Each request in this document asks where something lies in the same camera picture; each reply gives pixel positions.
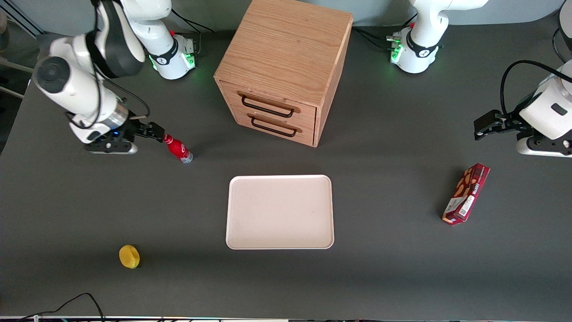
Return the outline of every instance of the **black cable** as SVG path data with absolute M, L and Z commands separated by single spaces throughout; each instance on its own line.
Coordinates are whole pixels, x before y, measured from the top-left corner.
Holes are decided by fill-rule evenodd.
M 94 12 L 96 15 L 95 18 L 95 22 L 93 24 L 93 30 L 97 29 L 97 23 L 98 23 L 98 17 L 99 15 L 97 14 L 97 8 L 94 8 Z M 92 126 L 94 126 L 97 122 L 97 119 L 100 116 L 101 113 L 101 87 L 100 87 L 100 81 L 97 79 L 97 69 L 96 69 L 96 64 L 93 62 L 93 59 L 91 58 L 91 54 L 90 54 L 90 60 L 92 61 L 92 68 L 93 68 L 93 76 L 96 80 L 96 87 L 97 87 L 97 113 L 96 113 L 96 118 L 93 120 L 93 122 L 90 124 L 90 126 L 85 126 L 83 124 L 77 124 L 74 120 L 72 120 L 72 117 L 70 116 L 70 112 L 66 112 L 65 115 L 67 117 L 67 120 L 72 123 L 74 126 L 80 128 L 80 129 L 88 129 Z
M 364 37 L 364 38 L 365 38 L 369 43 L 371 43 L 373 46 L 376 46 L 377 48 L 381 48 L 381 49 L 386 49 L 385 47 L 383 47 L 383 46 L 381 46 L 381 45 L 379 45 L 379 44 L 376 44 L 375 41 L 371 40 L 371 39 L 367 36 L 367 34 L 362 33 L 362 30 L 361 30 L 361 29 L 353 28 L 353 30 L 354 30 L 355 32 L 357 32 L 358 34 L 362 35 L 362 37 Z
M 192 24 L 197 25 L 197 26 L 199 26 L 199 27 L 203 27 L 204 29 L 209 30 L 209 31 L 212 32 L 212 33 L 215 32 L 215 31 L 212 30 L 211 28 L 206 27 L 206 26 L 203 26 L 203 25 L 201 25 L 201 24 L 198 23 L 198 22 L 195 22 L 195 21 L 192 21 L 192 20 L 188 20 L 187 18 L 184 18 L 184 17 L 181 16 L 179 13 L 177 13 L 174 9 L 171 9 L 171 11 L 172 11 L 177 17 L 183 19 L 184 21 L 186 21 L 186 22 L 188 22 L 188 23 L 192 23 Z
M 558 56 L 558 58 L 560 58 L 560 60 L 563 63 L 566 63 L 567 60 L 564 59 L 564 57 L 562 57 L 562 55 L 560 54 L 560 52 L 558 52 L 558 48 L 556 47 L 556 35 L 558 34 L 558 32 L 560 31 L 560 28 L 557 28 L 556 31 L 554 32 L 554 34 L 552 35 L 552 49 L 554 49 L 554 52 L 556 53 L 556 56 Z
M 144 115 L 138 115 L 138 116 L 133 116 L 131 117 L 132 120 L 134 119 L 144 119 L 146 117 L 149 117 L 149 115 L 151 115 L 151 107 L 149 107 L 149 104 L 147 104 L 146 101 L 143 101 L 142 98 L 140 98 L 139 96 L 133 94 L 132 92 L 128 91 L 127 89 L 119 86 L 118 84 L 114 83 L 112 80 L 110 80 L 109 78 L 107 78 L 105 75 L 103 75 L 102 73 L 100 73 L 99 71 L 97 72 L 101 77 L 103 77 L 105 79 L 106 82 L 108 82 L 109 84 L 112 84 L 115 88 L 129 94 L 131 97 L 133 97 L 134 99 L 138 100 L 139 102 L 141 102 L 141 104 L 145 107 L 145 109 L 147 110 L 147 112 Z
M 371 38 L 380 39 L 380 40 L 385 40 L 384 37 L 379 37 L 379 36 L 374 35 L 374 34 L 368 32 L 368 31 L 365 31 L 365 30 L 363 30 L 363 29 L 361 29 L 361 28 L 352 27 L 352 29 L 355 30 L 355 31 L 357 31 L 357 32 L 359 32 L 359 33 L 366 34 L 366 35 L 370 36 Z
M 503 112 L 503 114 L 505 115 L 505 117 L 507 117 L 509 115 L 509 113 L 506 111 L 506 106 L 505 106 L 505 82 L 506 82 L 506 77 L 509 75 L 510 70 L 518 65 L 518 64 L 529 64 L 529 65 L 534 65 L 537 67 L 540 67 L 560 78 L 562 78 L 563 80 L 572 83 L 572 77 L 564 75 L 563 73 L 557 71 L 554 68 L 551 68 L 549 66 L 546 66 L 545 64 L 541 64 L 540 62 L 537 61 L 533 61 L 533 60 L 518 60 L 516 62 L 513 62 L 512 64 L 510 64 L 510 66 L 505 70 L 505 73 L 502 76 L 502 79 L 500 80 L 500 108 Z M 512 122 L 508 122 L 509 126 L 511 128 L 515 128 Z
M 171 10 L 171 11 L 172 11 L 173 13 L 175 13 L 175 15 L 176 15 L 177 17 L 181 18 L 184 22 L 186 22 L 187 25 L 191 26 L 196 32 L 198 32 L 198 49 L 197 49 L 196 54 L 197 54 L 197 55 L 200 54 L 200 53 L 201 53 L 201 47 L 202 47 L 202 44 L 201 44 L 201 42 L 202 42 L 202 32 L 201 32 L 200 30 L 198 30 L 195 26 L 193 26 L 193 25 L 190 23 L 190 20 L 181 17 L 181 16 L 180 16 L 178 13 L 176 13 L 174 10 Z
M 405 26 L 407 26 L 407 24 L 410 23 L 410 22 L 413 20 L 413 18 L 415 18 L 415 17 L 417 17 L 417 14 L 414 14 L 413 17 L 409 18 L 408 21 L 404 22 L 404 23 L 401 25 L 401 29 L 405 28 Z
M 57 308 L 55 311 L 43 311 L 43 312 L 38 312 L 38 313 L 30 314 L 30 315 L 25 316 L 25 317 L 23 317 L 23 318 L 21 318 L 21 319 L 18 319 L 16 322 L 21 322 L 21 321 L 27 320 L 27 319 L 29 319 L 29 318 L 35 316 L 35 315 L 44 315 L 44 314 L 56 313 L 56 312 L 58 312 L 59 310 L 61 310 L 64 306 L 68 305 L 70 302 L 72 302 L 73 300 L 75 300 L 75 299 L 77 299 L 77 298 L 79 298 L 79 297 L 81 297 L 81 296 L 83 296 L 83 295 L 87 295 L 87 296 L 89 296 L 89 297 L 91 298 L 91 300 L 93 301 L 93 304 L 95 304 L 96 307 L 97 307 L 97 312 L 100 314 L 101 320 L 103 321 L 103 320 L 105 319 L 105 318 L 104 318 L 103 311 L 101 310 L 100 305 L 97 303 L 97 301 L 96 301 L 96 299 L 93 297 L 93 295 L 91 295 L 90 293 L 81 293 L 80 295 L 74 297 L 73 299 L 68 300 L 66 303 L 63 303 L 63 304 L 62 304 L 59 308 Z

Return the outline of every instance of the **gray table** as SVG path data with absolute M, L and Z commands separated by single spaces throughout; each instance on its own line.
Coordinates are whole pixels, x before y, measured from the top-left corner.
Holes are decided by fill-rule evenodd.
M 452 26 L 420 75 L 352 34 L 318 148 L 235 124 L 212 78 L 231 35 L 206 37 L 184 79 L 148 64 L 119 81 L 192 149 L 189 165 L 145 139 L 132 156 L 88 154 L 30 87 L 0 157 L 0 312 L 91 292 L 106 315 L 572 320 L 571 161 L 519 155 L 514 135 L 472 137 L 472 121 L 499 106 L 506 66 L 559 66 L 555 28 L 553 18 Z M 509 106 L 545 75 L 516 68 Z M 469 221 L 450 227 L 440 214 L 477 162 L 489 179 Z M 227 248 L 229 181 L 269 174 L 332 179 L 333 247 Z M 138 245 L 141 269 L 121 266 L 124 244 Z M 62 314 L 96 312 L 84 299 Z

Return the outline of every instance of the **plastic bottle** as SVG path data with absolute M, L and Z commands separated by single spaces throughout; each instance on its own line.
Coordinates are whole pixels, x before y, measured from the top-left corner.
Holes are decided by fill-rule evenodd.
M 189 149 L 187 149 L 181 141 L 174 139 L 168 134 L 165 134 L 163 136 L 163 142 L 167 144 L 169 151 L 179 160 L 181 160 L 181 162 L 189 163 L 193 160 L 193 154 L 190 153 Z

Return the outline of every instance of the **white tray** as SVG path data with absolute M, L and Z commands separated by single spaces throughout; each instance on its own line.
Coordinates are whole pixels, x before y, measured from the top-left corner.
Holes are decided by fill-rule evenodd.
M 237 176 L 228 193 L 231 249 L 327 249 L 332 183 L 325 175 Z

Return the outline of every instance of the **green led light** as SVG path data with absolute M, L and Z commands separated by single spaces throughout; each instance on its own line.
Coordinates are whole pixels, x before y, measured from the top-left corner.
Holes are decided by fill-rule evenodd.
M 185 64 L 189 69 L 193 69 L 195 67 L 194 64 L 194 55 L 193 54 L 185 54 L 181 53 L 183 58 L 185 59 Z
M 155 62 L 153 61 L 153 59 L 151 58 L 151 55 L 149 55 L 149 60 L 151 60 L 151 64 L 153 64 L 153 69 L 157 70 L 157 66 L 155 66 Z
M 401 56 L 402 49 L 403 49 L 403 46 L 401 46 L 401 44 L 400 44 L 397 48 L 395 48 L 393 50 L 393 53 L 391 54 L 391 58 L 390 58 L 390 60 L 393 64 L 397 64 L 397 61 L 399 61 L 399 56 Z

